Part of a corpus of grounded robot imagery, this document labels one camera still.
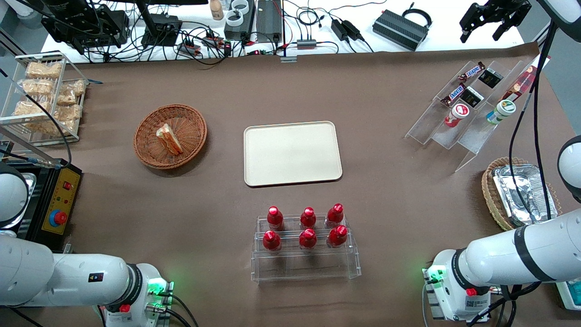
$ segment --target aluminum foil tray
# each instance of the aluminum foil tray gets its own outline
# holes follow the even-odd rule
[[[492,170],[493,180],[509,221],[516,227],[547,221],[547,206],[545,205],[539,168],[534,165],[513,165],[512,167],[518,190],[521,192],[526,206],[523,205],[523,201],[518,196],[512,181],[510,166],[501,166]],[[557,209],[547,188],[546,192],[553,218],[557,216]]]

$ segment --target green indicator light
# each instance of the green indicator light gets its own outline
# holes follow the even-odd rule
[[[153,293],[158,295],[159,293],[165,291],[167,282],[163,278],[153,278],[149,280],[148,283],[148,293]]]

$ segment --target white table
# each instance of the white table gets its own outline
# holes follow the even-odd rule
[[[368,0],[335,0],[335,1],[325,1],[325,0],[310,0],[309,7],[317,8],[322,7],[326,10],[332,8],[337,8],[342,5],[358,5],[369,2]],[[415,0],[414,8],[422,9],[426,11],[432,17],[433,24],[430,26],[427,38],[419,45],[417,51],[438,51],[438,50],[459,50],[459,49],[477,49],[477,48],[508,48],[515,45],[523,43],[521,35],[518,33],[516,27],[513,27],[506,31],[504,35],[498,40],[494,41],[492,39],[492,34],[496,31],[496,28],[500,23],[490,23],[476,29],[472,35],[470,35],[466,43],[460,42],[460,36],[462,31],[460,29],[460,19],[463,17],[464,13],[468,9],[469,5],[473,3],[473,0]],[[478,3],[484,4],[486,0],[477,1]],[[298,5],[307,5],[307,0],[295,0],[294,3]],[[110,8],[114,6],[115,3],[107,3]],[[404,10],[409,8],[411,4],[410,1],[394,1],[388,0],[384,4],[372,4],[366,5],[358,8],[342,8],[332,12],[332,14],[339,16],[343,20],[351,21],[359,30],[363,37],[369,42],[370,46],[374,51],[408,51],[407,49],[383,38],[382,36],[376,34],[372,30],[373,23],[377,19],[382,10],[388,9],[395,13],[403,13]],[[117,4],[117,10],[119,9],[131,9],[133,5],[127,5],[124,3]],[[284,10],[287,14],[295,16],[296,6],[284,1]],[[176,15],[180,20],[190,20],[195,22],[200,22],[209,25],[213,30],[219,32],[223,35],[225,19],[216,21],[213,20],[210,14],[209,5],[198,5],[198,6],[180,6],[177,8],[169,9],[170,15]],[[324,12],[319,11],[319,16],[325,15],[322,21],[322,27],[319,29],[318,25],[312,26],[312,38],[317,41],[333,41],[339,44],[339,53],[350,53],[352,52],[349,46],[345,42],[339,42],[335,33],[331,30],[331,19]],[[136,17],[130,17],[130,26],[133,25],[133,21]],[[406,16],[410,20],[420,24],[425,25],[425,19],[418,14],[409,14]],[[307,20],[307,16],[303,15],[303,20]],[[291,32],[293,34],[293,41],[300,38],[299,28],[294,19],[286,17],[286,42],[290,42],[289,38]],[[200,25],[194,23],[184,23],[182,25],[182,30],[191,31],[193,28]],[[306,38],[305,27],[301,25],[303,30],[303,37]],[[145,30],[145,23],[140,20],[136,25],[133,33],[134,37],[143,35]],[[361,41],[352,41],[353,48],[357,52],[369,52],[369,48]],[[287,50],[287,56],[297,56],[302,54],[328,54],[335,52],[335,46],[332,44],[325,44],[328,46],[321,47],[318,46],[315,49],[309,50],[298,50],[296,48],[291,48]],[[139,51],[135,49],[129,42],[122,46],[122,49],[127,49],[123,53],[123,56],[131,56],[137,54]],[[235,56],[238,55],[239,47],[234,49],[233,53]],[[256,44],[246,47],[246,51],[253,51],[256,49],[265,49],[267,51],[272,50],[271,44]],[[42,48],[42,51],[61,51],[69,57],[72,62],[81,63],[88,62],[88,59],[80,55],[75,49],[68,47],[65,43],[56,43],[51,36],[46,39],[46,42]],[[142,61],[147,60],[151,52],[149,60],[159,61],[165,60],[163,55],[163,47],[155,47],[153,51],[147,51],[141,56]],[[115,46],[110,47],[111,53],[119,51]],[[175,52],[169,48],[165,48],[165,53],[168,59],[175,59]],[[202,47],[202,53],[204,58],[207,58],[207,48]],[[100,55],[91,55],[94,62],[102,62]],[[136,61],[137,57],[127,59],[126,61]]]

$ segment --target acrylic display shelf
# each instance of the acrylic display shelf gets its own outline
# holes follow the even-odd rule
[[[329,248],[326,240],[330,229],[325,228],[325,213],[318,213],[314,230],[317,245],[309,250],[299,247],[300,215],[284,217],[285,230],[277,232],[282,248],[268,251],[262,245],[264,232],[269,230],[266,216],[259,216],[252,248],[252,280],[259,283],[275,280],[309,280],[319,278],[348,278],[361,276],[359,252],[347,218],[342,224],[348,229],[347,241],[338,248]]]
[[[434,140],[447,150],[456,144],[464,147],[467,154],[458,165],[458,168],[456,168],[456,171],[474,159],[490,138],[497,125],[490,124],[486,120],[486,114],[496,107],[506,90],[514,84],[517,77],[527,67],[523,61],[519,61],[512,69],[507,69],[496,61],[486,65],[487,68],[501,74],[503,79],[494,88],[490,88],[478,79],[482,74],[482,72],[479,72],[465,82],[465,86],[472,87],[484,99],[475,107],[468,105],[460,98],[455,100],[451,106],[465,104],[470,109],[470,113],[456,127],[448,127],[444,124],[444,118],[450,113],[451,108],[441,103],[441,100],[458,87],[460,81],[457,76],[472,69],[474,66],[476,66],[476,63],[470,61],[454,75],[448,84],[436,94],[430,106],[406,134],[406,137],[412,137],[422,145]]]

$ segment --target wicker basket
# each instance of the wicker basket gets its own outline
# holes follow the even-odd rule
[[[164,123],[171,126],[184,153],[173,155],[155,135]],[[152,111],[135,131],[133,149],[145,165],[156,169],[179,167],[200,152],[206,141],[207,127],[202,114],[190,106],[173,104]]]
[[[492,218],[494,218],[496,223],[498,223],[500,225],[500,227],[504,230],[514,229],[515,226],[513,226],[510,223],[510,221],[508,220],[507,214],[504,211],[504,205],[502,203],[502,200],[500,199],[500,195],[498,194],[498,191],[496,190],[496,185],[494,183],[494,180],[492,179],[492,169],[494,169],[496,167],[500,167],[500,166],[506,166],[508,164],[509,164],[508,157],[496,159],[488,166],[488,168],[486,168],[486,170],[484,171],[484,174],[482,174],[482,193],[484,194],[484,199],[486,200],[486,205],[488,206],[488,210],[490,211]],[[513,158],[512,164],[513,165],[524,165],[524,164],[528,164],[528,161],[522,160],[519,158]],[[549,189],[549,192],[551,193],[551,195],[553,197],[553,201],[555,202],[555,207],[556,207],[559,215],[562,215],[563,212],[561,211],[561,204],[559,203],[559,200],[557,199],[557,196],[555,194],[555,190],[553,190],[553,188],[551,187],[551,184],[549,184],[549,183],[547,183],[547,188]]]

